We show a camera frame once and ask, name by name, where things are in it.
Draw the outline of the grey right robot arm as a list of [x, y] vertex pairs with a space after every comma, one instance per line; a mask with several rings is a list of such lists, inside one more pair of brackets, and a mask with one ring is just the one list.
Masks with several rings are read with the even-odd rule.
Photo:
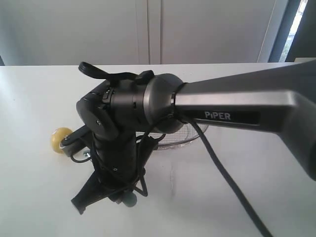
[[158, 145], [149, 134], [190, 122], [277, 134], [316, 177], [315, 61], [196, 82], [151, 70], [111, 74], [87, 62], [79, 70], [101, 80], [76, 104], [94, 166], [72, 199], [79, 213], [104, 198], [146, 196], [145, 164]]

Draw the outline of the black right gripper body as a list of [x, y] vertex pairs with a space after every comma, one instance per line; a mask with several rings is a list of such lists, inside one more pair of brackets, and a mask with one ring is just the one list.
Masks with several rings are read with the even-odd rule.
[[125, 192], [148, 196], [145, 165], [154, 151], [155, 141], [141, 148], [148, 133], [137, 136], [135, 131], [124, 131], [114, 140], [93, 135], [91, 147], [95, 172], [105, 191], [105, 197], [122, 203]]

